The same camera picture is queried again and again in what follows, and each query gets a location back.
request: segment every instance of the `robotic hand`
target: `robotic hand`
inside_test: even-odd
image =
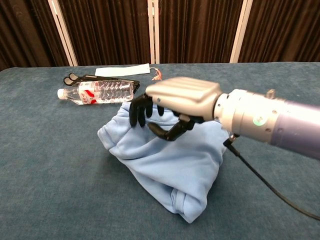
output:
[[[245,136],[282,149],[320,160],[320,107],[275,98],[275,91],[266,95],[235,89],[223,93],[216,82],[174,77],[146,88],[131,101],[129,117],[132,127],[141,127],[157,104],[160,116],[164,108],[179,118],[169,131],[155,123],[148,127],[158,137],[174,141],[194,125],[219,121],[233,136]]]

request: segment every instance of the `dark curtain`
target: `dark curtain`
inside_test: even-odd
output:
[[[255,0],[239,62],[319,62],[320,0]]]
[[[161,63],[228,63],[243,0],[159,0]]]
[[[0,0],[0,71],[68,66],[46,0]]]
[[[147,0],[63,0],[80,66],[150,62]]]

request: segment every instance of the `blue-gray tablecloth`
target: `blue-gray tablecloth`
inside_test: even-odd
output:
[[[120,104],[57,97],[63,78],[101,66],[0,72],[0,239],[320,239],[320,222],[286,205],[230,152],[192,224],[165,210],[101,144]],[[160,64],[187,76],[320,105],[320,63]],[[153,74],[139,80],[140,95]],[[320,215],[320,162],[245,137],[235,147],[276,189]]]

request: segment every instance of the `white bottle cap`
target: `white bottle cap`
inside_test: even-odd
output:
[[[65,96],[65,90],[63,88],[58,90],[58,98],[61,100],[68,99],[67,96]]]

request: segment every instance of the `light blue towel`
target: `light blue towel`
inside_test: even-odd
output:
[[[167,210],[192,223],[206,208],[207,195],[223,162],[223,141],[228,133],[215,121],[195,124],[176,141],[155,136],[147,126],[132,128],[130,103],[122,104],[116,116],[98,131],[111,154],[126,165],[137,181]],[[165,109],[159,116],[153,106],[151,118],[169,130],[178,118]]]

